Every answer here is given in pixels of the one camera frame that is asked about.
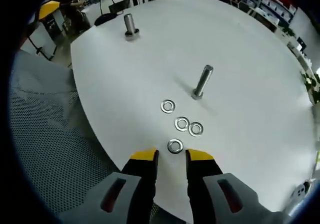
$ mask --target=white round table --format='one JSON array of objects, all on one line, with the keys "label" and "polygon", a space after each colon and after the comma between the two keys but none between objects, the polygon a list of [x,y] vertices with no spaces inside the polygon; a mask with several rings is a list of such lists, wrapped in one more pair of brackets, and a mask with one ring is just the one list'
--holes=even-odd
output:
[{"label": "white round table", "polygon": [[[307,179],[315,158],[311,103],[298,61],[261,23],[218,0],[157,0],[125,10],[140,38],[125,40],[123,16],[92,27],[71,45],[72,66],[87,118],[122,169],[130,156],[159,150],[156,195],[161,208],[192,223],[185,152],[210,153],[224,173],[279,211]],[[214,67],[202,100],[190,92],[206,64]],[[172,100],[171,114],[161,102]],[[179,116],[202,123],[192,137]]]}]

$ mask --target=white tabletop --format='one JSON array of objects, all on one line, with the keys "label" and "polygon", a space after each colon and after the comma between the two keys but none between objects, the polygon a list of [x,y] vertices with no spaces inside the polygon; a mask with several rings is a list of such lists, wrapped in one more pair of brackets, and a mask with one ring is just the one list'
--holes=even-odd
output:
[{"label": "white tabletop", "polygon": [[[254,189],[271,211],[282,208],[315,160],[311,103],[301,67],[279,39],[246,13],[218,0],[157,0],[125,10],[140,38],[125,40],[118,16],[71,45],[79,97],[101,145],[122,169],[130,155],[159,150],[155,203],[189,223],[185,152],[210,153],[225,173]],[[214,67],[203,99],[195,88]],[[172,114],[161,102],[176,104]],[[200,137],[179,132],[179,116],[203,124]]]}]

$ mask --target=metal washer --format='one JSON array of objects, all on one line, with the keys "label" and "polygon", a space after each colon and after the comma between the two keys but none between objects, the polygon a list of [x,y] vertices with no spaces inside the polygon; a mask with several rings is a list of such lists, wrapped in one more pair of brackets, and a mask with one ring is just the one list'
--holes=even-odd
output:
[{"label": "metal washer", "polygon": [[[181,128],[181,127],[179,126],[179,122],[180,122],[180,121],[185,121],[185,126],[184,126],[183,128]],[[181,131],[181,132],[188,130],[189,125],[190,125],[189,119],[186,118],[186,117],[178,117],[178,118],[174,121],[174,126],[175,126],[175,128],[176,128],[177,130]]]},{"label": "metal washer", "polygon": [[[170,109],[165,109],[165,105],[166,104],[170,104],[171,105],[171,108]],[[165,101],[163,101],[161,103],[161,110],[162,112],[164,113],[172,113],[176,108],[176,105],[173,101],[169,100],[169,99],[166,99]]]},{"label": "metal washer", "polygon": [[[195,133],[195,132],[193,131],[193,127],[199,127],[199,132]],[[194,123],[191,123],[191,124],[189,125],[189,133],[190,133],[191,136],[193,136],[193,137],[199,137],[199,136],[201,136],[201,134],[202,134],[203,132],[204,132],[204,127],[202,126],[201,123],[194,122]]]},{"label": "metal washer", "polygon": [[[173,149],[172,148],[173,143],[178,143],[179,148]],[[177,154],[177,153],[181,152],[183,150],[183,148],[184,148],[184,144],[179,139],[173,138],[168,142],[168,150],[169,150],[169,152],[171,152],[173,154]]]}]

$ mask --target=silver washer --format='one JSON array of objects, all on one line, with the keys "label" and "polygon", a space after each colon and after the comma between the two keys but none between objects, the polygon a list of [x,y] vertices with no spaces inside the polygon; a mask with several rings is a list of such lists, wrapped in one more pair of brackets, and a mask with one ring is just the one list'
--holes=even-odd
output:
[{"label": "silver washer", "polygon": [[[199,131],[195,133],[193,130],[194,127],[199,127]],[[204,127],[202,126],[201,123],[194,122],[189,125],[189,133],[191,134],[191,136],[199,137],[203,132],[204,132]]]},{"label": "silver washer", "polygon": [[[166,104],[170,104],[171,105],[170,109],[165,109],[165,105]],[[175,103],[173,101],[169,100],[169,99],[167,99],[167,100],[165,100],[165,101],[163,101],[161,103],[161,110],[164,113],[172,113],[175,110],[175,108],[176,108]]]},{"label": "silver washer", "polygon": [[[173,149],[172,148],[173,143],[178,143],[179,148]],[[184,148],[184,144],[179,139],[173,138],[168,142],[168,150],[169,150],[169,152],[171,152],[173,154],[177,154],[177,153],[181,152],[183,150],[183,148]]]},{"label": "silver washer", "polygon": [[[179,126],[180,121],[185,122],[185,126],[182,128]],[[182,131],[182,132],[188,130],[189,125],[190,125],[190,122],[189,122],[188,118],[186,118],[186,117],[178,117],[174,122],[175,128],[177,128],[179,131]]]}]

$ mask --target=gray mesh fabric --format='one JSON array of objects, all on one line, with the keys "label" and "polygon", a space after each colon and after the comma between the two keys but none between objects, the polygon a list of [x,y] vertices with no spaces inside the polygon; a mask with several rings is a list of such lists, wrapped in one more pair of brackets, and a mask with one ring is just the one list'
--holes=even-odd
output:
[{"label": "gray mesh fabric", "polygon": [[[9,118],[17,154],[49,209],[65,212],[118,169],[89,125],[72,70],[24,51],[14,63]],[[151,223],[159,223],[158,210],[153,205]]]}]

